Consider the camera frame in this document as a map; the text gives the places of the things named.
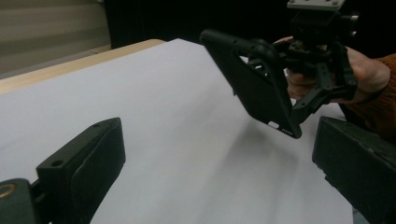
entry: white table surface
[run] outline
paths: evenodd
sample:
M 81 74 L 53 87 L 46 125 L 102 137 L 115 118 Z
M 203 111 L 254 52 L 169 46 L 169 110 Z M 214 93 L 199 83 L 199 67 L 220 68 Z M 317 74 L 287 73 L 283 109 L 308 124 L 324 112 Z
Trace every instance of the white table surface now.
M 311 161 L 319 116 L 293 139 L 252 119 L 204 47 L 176 39 L 0 95 L 0 180 L 119 117 L 127 161 L 92 223 L 350 224 Z

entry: orange sleeve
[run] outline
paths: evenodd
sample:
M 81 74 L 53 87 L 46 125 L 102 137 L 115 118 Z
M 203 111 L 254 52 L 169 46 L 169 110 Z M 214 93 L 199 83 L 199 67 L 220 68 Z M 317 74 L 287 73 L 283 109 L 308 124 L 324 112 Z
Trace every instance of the orange sleeve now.
M 373 132 L 396 143 L 396 53 L 378 60 L 390 69 L 388 86 L 374 100 L 345 106 L 364 119 Z

